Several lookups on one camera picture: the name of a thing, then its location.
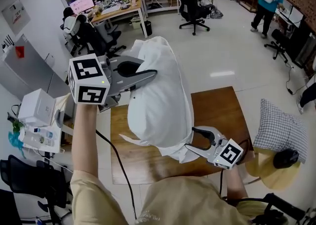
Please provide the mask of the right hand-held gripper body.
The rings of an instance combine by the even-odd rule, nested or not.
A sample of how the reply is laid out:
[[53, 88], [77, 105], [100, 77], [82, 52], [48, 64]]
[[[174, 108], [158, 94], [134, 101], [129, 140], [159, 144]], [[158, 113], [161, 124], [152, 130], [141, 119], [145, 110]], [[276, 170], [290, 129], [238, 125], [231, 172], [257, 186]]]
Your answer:
[[233, 140], [216, 134], [211, 145], [207, 162], [226, 170], [231, 170], [243, 154], [243, 149]]

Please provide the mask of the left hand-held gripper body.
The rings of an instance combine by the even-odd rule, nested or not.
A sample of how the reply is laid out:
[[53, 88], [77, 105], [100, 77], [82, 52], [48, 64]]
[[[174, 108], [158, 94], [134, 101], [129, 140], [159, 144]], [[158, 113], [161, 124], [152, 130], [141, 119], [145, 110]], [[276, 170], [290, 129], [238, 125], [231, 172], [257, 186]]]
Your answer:
[[88, 54], [70, 59], [68, 81], [76, 104], [97, 105], [105, 111], [119, 104], [126, 81], [113, 77], [113, 58], [128, 55]]

